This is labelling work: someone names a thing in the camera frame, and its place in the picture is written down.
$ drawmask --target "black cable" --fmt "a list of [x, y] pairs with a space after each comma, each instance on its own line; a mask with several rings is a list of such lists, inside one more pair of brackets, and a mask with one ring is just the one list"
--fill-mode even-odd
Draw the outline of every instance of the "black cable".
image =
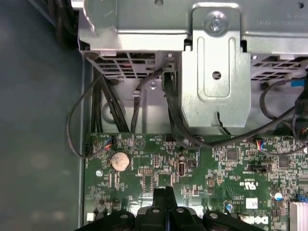
[[109, 105], [111, 114], [114, 118], [115, 124], [119, 130], [119, 132], [129, 132], [129, 128], [127, 126], [125, 117], [123, 115], [122, 109], [119, 105], [118, 100], [116, 99], [114, 93], [110, 89], [107, 80], [104, 76], [99, 76], [101, 88], [106, 97], [107, 103]]
[[58, 14], [60, 15], [64, 27], [72, 35], [77, 35], [77, 30], [74, 27], [74, 19], [70, 17], [70, 12], [64, 0], [55, 0]]
[[103, 132], [103, 123], [102, 123], [102, 93], [101, 93], [101, 87], [98, 84], [94, 86], [96, 89], [95, 91], [95, 97], [96, 97], [96, 107], [95, 107], [95, 113], [96, 113], [96, 129], [98, 133]]
[[90, 125], [90, 132], [95, 132], [95, 125], [96, 125], [96, 97], [94, 88], [92, 90], [92, 104], [91, 104], [91, 125]]
[[144, 78], [136, 87], [135, 91], [140, 91], [140, 95], [134, 97], [134, 112], [133, 112], [133, 116], [132, 116], [131, 124], [130, 124], [131, 133], [136, 132], [136, 125], [137, 125], [137, 119], [138, 119], [139, 108], [140, 108], [140, 96], [141, 96], [142, 87], [147, 82], [157, 79], [160, 75], [162, 75], [162, 73], [163, 73], [163, 70], [155, 71], [153, 74], [150, 74], [146, 78]]
[[184, 144], [183, 138], [179, 137], [179, 135], [175, 132], [175, 124], [174, 124], [174, 121], [172, 119], [172, 116], [171, 116], [171, 113], [170, 113], [169, 110], [168, 110], [168, 115], [169, 115], [169, 121], [170, 121], [170, 126], [171, 126], [171, 134], [172, 134], [173, 139], [180, 146], [182, 146], [183, 148], [185, 148], [187, 150], [198, 150], [198, 149], [200, 149], [200, 146], [195, 146], [195, 145], [190, 146], [190, 145]]
[[58, 43], [66, 49], [75, 49], [78, 46], [76, 37], [68, 33], [59, 14], [55, 18], [55, 35]]
[[119, 116], [117, 115], [115, 106], [114, 106], [114, 104], [112, 103], [109, 94], [108, 94], [107, 91], [105, 90], [105, 87], [102, 87], [102, 90], [103, 90], [104, 96], [105, 96], [105, 98], [106, 98], [106, 101], [107, 101], [108, 106], [109, 106], [109, 109], [110, 109], [110, 113], [111, 113], [111, 115], [112, 115], [112, 117], [113, 117], [113, 119], [114, 119], [114, 122], [115, 122], [115, 124], [116, 124], [116, 127], [117, 127], [118, 131], [119, 131], [119, 132], [124, 132], [124, 129], [123, 129], [121, 120], [120, 120]]
[[221, 120], [220, 120], [220, 113], [219, 113], [219, 112], [217, 112], [217, 120], [218, 120], [218, 122], [219, 122], [220, 128], [225, 132], [225, 134], [226, 134], [226, 135], [231, 135], [231, 133], [229, 132], [229, 130], [223, 126], [223, 123], [222, 123]]
[[102, 79], [105, 81], [105, 84], [107, 86], [107, 90], [108, 90], [108, 92], [110, 94], [110, 98], [111, 98], [113, 104], [115, 105], [115, 110], [116, 110], [116, 112], [117, 112], [117, 114], [118, 114], [118, 116], [119, 116], [119, 118], [121, 120], [124, 132], [129, 132], [129, 128], [128, 128], [128, 125], [126, 123], [124, 114], [122, 112], [122, 108], [121, 108], [121, 106], [120, 106], [116, 96], [114, 95], [114, 92], [111, 90], [110, 84], [108, 84], [107, 79], [105, 77], [102, 77]]
[[[302, 78], [299, 78], [299, 79], [288, 79], [288, 80], [281, 80], [281, 81], [278, 81], [272, 85], [270, 85], [268, 88], [266, 88], [261, 96], [260, 96], [260, 99], [259, 99], [259, 105], [260, 105], [260, 109], [263, 113], [263, 115], [265, 115], [268, 119], [276, 119], [277, 117], [275, 117], [271, 112], [269, 112], [269, 110], [267, 109], [266, 107], [266, 104], [265, 104], [265, 97], [267, 95], [267, 93], [269, 92], [269, 90], [271, 90], [273, 87], [275, 86], [278, 86], [278, 85], [283, 85], [283, 84], [286, 84], [288, 82], [293, 82], [293, 81], [298, 81], [298, 80], [302, 80]], [[292, 125], [291, 123], [287, 122], [287, 121], [283, 121], [283, 123], [290, 129], [292, 130]]]
[[48, 1], [48, 9], [49, 9], [49, 13], [51, 18], [55, 19], [56, 18], [56, 4], [54, 2], [54, 0], [47, 0]]
[[178, 101], [175, 95], [175, 92], [173, 90], [173, 84], [172, 80], [170, 77], [165, 76], [165, 91], [166, 91], [166, 99], [167, 103], [171, 112], [172, 119], [174, 120], [176, 126], [182, 133], [182, 135], [188, 139], [188, 141], [195, 143], [197, 145], [203, 146], [203, 147], [218, 147], [218, 146], [223, 146], [223, 145], [228, 145], [228, 144], [233, 144], [236, 142], [241, 142], [242, 140], [245, 140], [247, 138], [251, 138], [259, 133], [264, 133], [265, 131], [275, 127], [277, 124], [281, 123], [284, 118], [287, 116], [291, 115], [294, 111], [294, 107], [283, 113], [281, 116], [279, 116], [277, 119], [272, 120], [271, 122], [255, 129], [250, 132], [247, 132], [245, 134], [232, 137], [230, 139], [225, 139], [225, 140], [220, 140], [220, 141], [213, 141], [213, 142], [203, 142], [197, 138], [195, 138], [188, 130], [187, 128], [183, 125], [182, 119], [181, 119], [181, 112], [178, 106]]
[[102, 146], [99, 150], [97, 150], [96, 152], [91, 153], [87, 156], [80, 154], [73, 145], [73, 141], [72, 141], [72, 137], [71, 137], [71, 128], [70, 128], [71, 127], [71, 119], [72, 119], [72, 115], [73, 115], [74, 111], [79, 106], [81, 101], [91, 92], [93, 86], [98, 82], [98, 80], [99, 80], [99, 78], [96, 78], [96, 79], [93, 80], [93, 82], [88, 86], [88, 88], [85, 90], [85, 92], [82, 94], [82, 96], [74, 104], [74, 106], [72, 107], [72, 110], [68, 113], [67, 118], [66, 118], [65, 134], [66, 134], [66, 138], [67, 138], [67, 141], [68, 141], [68, 145], [69, 145], [70, 149], [72, 150], [73, 154], [80, 159], [93, 158], [93, 157], [99, 155], [101, 153], [101, 151], [104, 149], [104, 147]]

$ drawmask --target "blue wire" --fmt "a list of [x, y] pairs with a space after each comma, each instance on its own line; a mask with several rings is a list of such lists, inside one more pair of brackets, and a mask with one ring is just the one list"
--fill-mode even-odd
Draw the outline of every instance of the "blue wire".
[[109, 137], [109, 139], [106, 141], [106, 145], [110, 144], [111, 141], [112, 141], [112, 138]]

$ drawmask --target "small connector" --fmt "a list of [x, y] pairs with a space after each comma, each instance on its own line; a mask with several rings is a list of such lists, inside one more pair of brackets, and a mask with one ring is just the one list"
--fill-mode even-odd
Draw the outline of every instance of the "small connector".
[[308, 203], [308, 197], [298, 194], [297, 195], [298, 202], [306, 202]]

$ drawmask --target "sticker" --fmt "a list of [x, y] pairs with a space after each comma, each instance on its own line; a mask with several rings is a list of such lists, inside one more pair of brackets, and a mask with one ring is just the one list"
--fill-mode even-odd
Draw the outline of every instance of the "sticker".
[[258, 209], [258, 198], [246, 198], [247, 209]]

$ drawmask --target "capacitor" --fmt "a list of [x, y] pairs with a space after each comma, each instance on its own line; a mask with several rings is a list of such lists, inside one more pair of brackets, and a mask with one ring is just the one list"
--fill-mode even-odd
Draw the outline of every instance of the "capacitor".
[[110, 160], [111, 166], [115, 169], [115, 171], [123, 172], [130, 165], [130, 157], [125, 152], [117, 152], [114, 153]]
[[233, 209], [233, 205], [227, 204], [226, 209], [227, 209], [228, 211], [231, 211], [231, 210]]
[[227, 200], [223, 202], [223, 206], [225, 206], [228, 211], [231, 211], [233, 209], [233, 205]]
[[283, 196], [282, 194], [279, 192], [277, 192], [275, 195], [274, 195], [274, 198], [276, 201], [281, 201], [283, 199]]
[[270, 191], [269, 195], [271, 196], [271, 198], [274, 198], [275, 197], [275, 194], [278, 193], [279, 191], [276, 190], [276, 189], [273, 189]]

